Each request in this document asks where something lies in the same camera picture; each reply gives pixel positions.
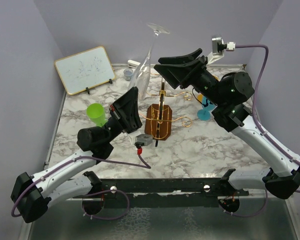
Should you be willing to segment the green plastic goblet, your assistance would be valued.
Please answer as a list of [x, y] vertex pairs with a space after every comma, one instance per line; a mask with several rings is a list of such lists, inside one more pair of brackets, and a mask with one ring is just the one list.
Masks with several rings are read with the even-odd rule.
[[102, 127], [107, 122], [105, 109], [99, 103], [90, 104], [86, 109], [86, 115], [97, 127]]

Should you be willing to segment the blue plastic goblet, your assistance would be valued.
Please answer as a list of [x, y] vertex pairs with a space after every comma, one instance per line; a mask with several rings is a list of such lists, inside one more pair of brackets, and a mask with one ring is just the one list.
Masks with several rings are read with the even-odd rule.
[[211, 118], [211, 111], [215, 109], [216, 105], [205, 96], [202, 98], [201, 104], [202, 109], [197, 112], [197, 117], [202, 121], [208, 121]]

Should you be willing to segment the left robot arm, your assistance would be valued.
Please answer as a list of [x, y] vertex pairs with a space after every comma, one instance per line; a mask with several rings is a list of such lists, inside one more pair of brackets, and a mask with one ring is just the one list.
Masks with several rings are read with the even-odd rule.
[[79, 150], [65, 160], [41, 172], [20, 174], [11, 193], [14, 205], [11, 216], [22, 217], [31, 223], [54, 204], [78, 196], [91, 198], [105, 193], [102, 181], [86, 170], [101, 162], [108, 162], [114, 147], [111, 145], [121, 133], [133, 133], [141, 126], [138, 114], [138, 88], [132, 87], [109, 107], [110, 118], [103, 126], [79, 130]]

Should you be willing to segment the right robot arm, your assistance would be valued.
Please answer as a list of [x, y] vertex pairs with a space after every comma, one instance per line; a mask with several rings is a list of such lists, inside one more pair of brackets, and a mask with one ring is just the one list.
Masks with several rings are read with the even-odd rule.
[[220, 80], [208, 70], [202, 49], [190, 54], [161, 57], [154, 69], [173, 88], [192, 86], [216, 105], [216, 123], [247, 143], [270, 166], [260, 171], [230, 170], [219, 189], [230, 196], [240, 189], [264, 189], [280, 199], [288, 199], [300, 186], [300, 155], [288, 150], [262, 128], [252, 110], [244, 105], [255, 92], [246, 72], [231, 72]]

